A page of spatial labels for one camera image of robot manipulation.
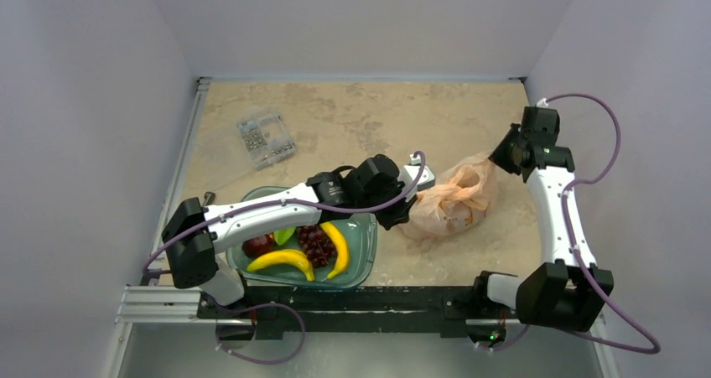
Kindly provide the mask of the orange plastic bag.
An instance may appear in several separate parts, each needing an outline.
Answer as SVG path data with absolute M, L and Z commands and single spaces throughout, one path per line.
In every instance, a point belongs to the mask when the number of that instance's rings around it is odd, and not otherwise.
M 463 233 L 492 211 L 497 198 L 496 166 L 488 152 L 477 153 L 440 174 L 434 186 L 417 193 L 402 232 L 414 240 Z

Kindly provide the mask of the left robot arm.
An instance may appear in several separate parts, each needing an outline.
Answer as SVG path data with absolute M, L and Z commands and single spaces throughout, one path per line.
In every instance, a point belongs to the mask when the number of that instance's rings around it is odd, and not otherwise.
M 240 318 L 250 296 L 238 272 L 220 258 L 244 241 L 291 227 L 321 225 L 356 214 L 372 214 L 385 230 L 409 220 L 417 186 L 426 172 L 423 152 L 412 164 L 399 166 L 384 154 L 358 166 L 320 172 L 276 194 L 228 205 L 205 206 L 198 198 L 183 200 L 160 235 L 175 288 L 199 288 L 217 301 L 228 318 Z

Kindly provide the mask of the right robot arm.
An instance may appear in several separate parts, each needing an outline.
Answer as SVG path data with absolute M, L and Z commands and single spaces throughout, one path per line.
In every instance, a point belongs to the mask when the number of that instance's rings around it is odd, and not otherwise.
M 527 106 L 521 121 L 511 124 L 490 155 L 494 165 L 521 176 L 531 193 L 542 261 L 526 278 L 482 272 L 470 304 L 483 317 L 507 306 L 524 324 L 587 332 L 605 305 L 593 285 L 611 294 L 614 278 L 599 268 L 585 240 L 570 186 L 575 179 L 573 154 L 557 144 L 559 131 L 557 111 Z

